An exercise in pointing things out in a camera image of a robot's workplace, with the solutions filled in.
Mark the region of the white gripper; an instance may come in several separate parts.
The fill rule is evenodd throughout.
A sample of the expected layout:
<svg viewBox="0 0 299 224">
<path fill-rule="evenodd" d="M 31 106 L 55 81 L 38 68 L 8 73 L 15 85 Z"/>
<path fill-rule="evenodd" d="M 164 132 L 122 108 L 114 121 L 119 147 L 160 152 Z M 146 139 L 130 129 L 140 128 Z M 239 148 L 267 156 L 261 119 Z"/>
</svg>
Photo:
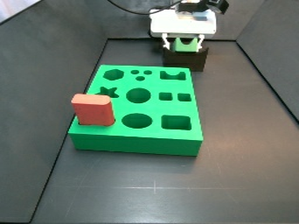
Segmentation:
<svg viewBox="0 0 299 224">
<path fill-rule="evenodd" d="M 205 12 L 178 12 L 176 10 L 150 10 L 151 35 L 163 39 L 163 48 L 170 50 L 168 38 L 197 38 L 198 51 L 206 37 L 217 32 L 217 15 L 211 10 Z"/>
</svg>

